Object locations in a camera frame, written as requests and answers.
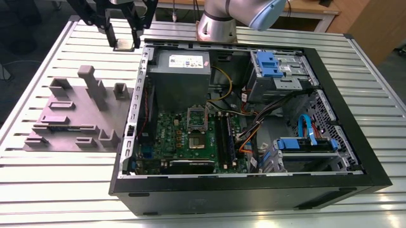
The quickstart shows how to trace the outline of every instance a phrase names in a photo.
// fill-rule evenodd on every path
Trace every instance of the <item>blue plastic latch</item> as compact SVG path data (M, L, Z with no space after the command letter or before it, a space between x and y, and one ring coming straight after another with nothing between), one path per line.
M299 142L296 139L282 139L286 149L299 149Z
M264 154L264 156L263 156L260 162L259 162L259 167L263 166L263 164L264 164L264 162L267 161L267 159L268 159L270 156L271 156L271 151L268 150L268 151L266 152L266 154Z
M299 149L299 142L296 139L279 139L276 140L279 150L282 149Z
M279 61L271 52L256 52L258 64L262 71L262 77L283 77L283 72L279 71Z
M335 139L330 140L331 146L332 146L332 150L338 150L338 142Z
M283 144L282 139L276 140L276 144L278 144L278 149L283 150L284 149L284 144Z

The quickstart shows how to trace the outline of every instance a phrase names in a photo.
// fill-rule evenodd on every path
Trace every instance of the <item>orange wire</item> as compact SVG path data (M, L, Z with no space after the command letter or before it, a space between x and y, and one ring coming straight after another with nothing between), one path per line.
M243 144L240 145L239 151L242 151L243 146L247 144L247 142L250 141L250 139L252 138L252 136L255 135L256 131L258 131L259 127L255 129L255 131L252 131L250 137L247 138L247 140L243 142Z

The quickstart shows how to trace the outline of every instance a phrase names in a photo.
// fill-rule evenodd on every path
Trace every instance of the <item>cable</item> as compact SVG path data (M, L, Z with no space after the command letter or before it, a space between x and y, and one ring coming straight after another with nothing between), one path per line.
M176 9L175 9L175 0L172 0L172 22L176 23L178 21L178 16L176 16Z
M195 2L196 2L196 9L198 9L198 19L200 20L200 10L199 10L198 0L195 0Z
M231 107L231 105L230 105L230 103L226 101L226 99L222 99L222 102L224 103L224 105L227 106L227 108L230 109L230 110L232 110L232 107Z
M232 81L231 81L231 77L228 76L228 74L220 69L218 68L216 66L211 66L211 68L216 69L219 72L222 72L222 74L227 77L228 79L228 82L230 82L230 88L228 88L228 92L226 93L224 96L216 98L216 99L210 99L208 101L219 101L222 100L223 98L226 98L230 94L231 94L231 90L232 90Z
M247 138L247 140L243 142L243 144L240 145L239 151L242 151L243 146L247 144L247 142L250 141L250 139L252 138L252 136L255 135L256 131L258 131L259 127L255 129L255 131L251 133L250 137Z
M196 3L192 1L192 20L196 23Z
M311 119L310 119L310 116L307 114L302 114L299 116L299 121L298 121L299 137L304 137L304 135L303 135L303 121L306 121L307 137L310 138L311 144L316 145L318 142L316 142L315 133L314 133L314 130L312 130Z
M4 77L4 74L5 74L4 73L4 70L5 70L4 66L15 64L15 63L24 63L24 62L28 62L28 63L43 63L43 62L35 61L35 60L17 60L17 61L5 63L3 65L0 64L0 66L1 66L1 77L3 77L3 78L0 78L0 81L11 82L13 80L13 76L12 75L11 75L11 77L8 79L5 79L5 77Z
M259 161L259 151L258 151L256 134L255 133L254 133L254 136L252 136L250 142L251 142L251 147L252 147L252 157L256 161ZM259 171L259 164L256 162L255 173L258 173L258 171Z
M291 2L290 0L287 0L287 4L288 4L288 9L287 9L287 17L290 18L291 17L291 13L292 13L292 6L291 6Z
M291 92L290 94L287 94L286 96L283 96L279 100L274 101L272 103L270 103L263 110L259 112L259 114L256 115L254 121L252 121L252 126L248 127L248 129L246 131L243 131L239 135L239 137L242 138L248 132L251 132L256 126L259 126L259 124L263 122L264 117L272 113L274 110L276 110L278 108L280 108L288 101L290 99L292 99L294 97L299 96L299 95L304 95L308 94L314 91L314 89L306 89L302 91L295 91Z
M141 132L144 131L144 128L145 128L145 125L147 125L147 122L148 122L148 93L147 93L147 88L144 90L144 93L145 93L145 121L144 121L141 129L139 131L137 138L139 138Z
M178 20L179 22L182 22L183 21L183 19L187 17L187 15L190 14L190 9L188 9L188 11L186 12L186 14L183 15L183 17Z
M43 63L43 62L35 61L35 60L17 60L17 61L9 62L9 63L7 63L7 64L3 64L3 66L7 66L7 65L15 64L15 63L23 63L23 62Z
M239 112L235 112L235 111L230 111L230 110L226 110L226 109L222 109L219 106L215 105L215 103L212 103L211 101L207 101L214 108L216 108L216 110L222 111L222 112L226 112L226 113L234 113L236 115L248 115L248 114L243 114L243 113L239 113Z

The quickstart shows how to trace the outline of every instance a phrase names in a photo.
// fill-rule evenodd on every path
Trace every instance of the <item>floor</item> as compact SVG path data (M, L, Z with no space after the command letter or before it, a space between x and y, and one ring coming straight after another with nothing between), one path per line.
M36 3L41 13L43 23L37 26L29 27L29 30L32 31L37 43L37 49L28 55L17 56L7 51L5 47L0 43L0 63L7 64L13 61L20 61L5 66L7 70L13 75L13 80L0 80L0 126L8 117L8 114L24 92L33 74L36 73L39 62L44 59L48 50L51 49L53 42L64 28L69 16L76 14L65 2L61 3L61 10L59 11L55 10L49 1L37 1ZM160 9L157 11L157 17L159 20L171 21L170 10ZM178 20L180 22L192 23L192 11L179 10ZM398 56L397 52L394 51L387 57L386 61L378 66L378 69L393 89L398 93L401 99L406 103L406 57Z

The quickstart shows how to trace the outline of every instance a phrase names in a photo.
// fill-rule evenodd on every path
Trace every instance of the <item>aluminum slotted table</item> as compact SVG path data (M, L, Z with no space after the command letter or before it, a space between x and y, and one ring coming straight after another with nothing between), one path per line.
M113 52L105 36L69 21L0 130L0 225L76 227L402 227L406 224L406 107L354 40L340 34L238 28L239 43L315 48L391 178L393 186L320 209L136 217L108 195L115 153L25 152L53 77L72 85L80 65L93 65L104 86L133 87L140 52ZM131 39L112 19L117 38ZM195 40L195 25L153 22L144 38Z

